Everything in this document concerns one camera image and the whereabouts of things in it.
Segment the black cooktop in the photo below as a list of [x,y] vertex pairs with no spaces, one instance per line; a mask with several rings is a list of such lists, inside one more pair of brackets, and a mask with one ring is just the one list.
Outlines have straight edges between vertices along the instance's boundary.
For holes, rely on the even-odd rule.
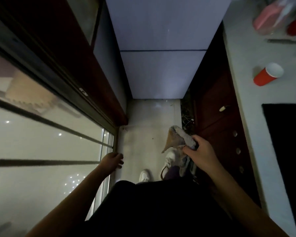
[[296,104],[262,108],[296,223]]

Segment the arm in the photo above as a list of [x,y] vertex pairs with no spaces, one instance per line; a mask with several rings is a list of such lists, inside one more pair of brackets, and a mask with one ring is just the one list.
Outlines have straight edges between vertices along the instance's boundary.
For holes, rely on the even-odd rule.
[[109,153],[101,163],[58,206],[32,228],[26,237],[62,236],[82,223],[102,181],[122,168],[123,155]]
[[199,144],[198,149],[193,151],[185,146],[183,152],[190,156],[194,163],[213,180],[233,217],[253,236],[288,237],[224,169],[211,144],[197,135],[194,135],[193,138]]

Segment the person's left arm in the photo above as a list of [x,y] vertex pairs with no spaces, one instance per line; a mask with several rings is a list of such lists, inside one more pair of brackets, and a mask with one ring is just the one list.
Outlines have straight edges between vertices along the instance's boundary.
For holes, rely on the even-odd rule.
[[123,155],[109,153],[100,164],[58,206],[30,230],[26,237],[62,236],[85,221],[103,180],[116,168],[122,168]]

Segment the person's left hand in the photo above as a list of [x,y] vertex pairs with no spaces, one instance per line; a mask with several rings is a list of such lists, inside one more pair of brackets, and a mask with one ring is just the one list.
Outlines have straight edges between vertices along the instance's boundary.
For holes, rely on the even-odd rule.
[[97,168],[101,170],[105,177],[109,176],[116,168],[122,168],[122,164],[124,164],[122,161],[123,158],[123,154],[108,153],[103,157]]

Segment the white shoe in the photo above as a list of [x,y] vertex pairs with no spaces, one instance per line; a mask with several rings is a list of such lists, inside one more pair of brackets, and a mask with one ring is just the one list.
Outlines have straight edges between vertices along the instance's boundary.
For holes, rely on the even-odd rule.
[[166,160],[164,162],[164,166],[162,167],[161,173],[160,173],[160,179],[163,180],[166,173],[169,171],[169,169],[172,166],[175,166],[175,163],[178,159],[178,152],[176,150],[172,150],[166,155]]
[[139,175],[139,182],[149,182],[151,177],[148,170],[143,170]]

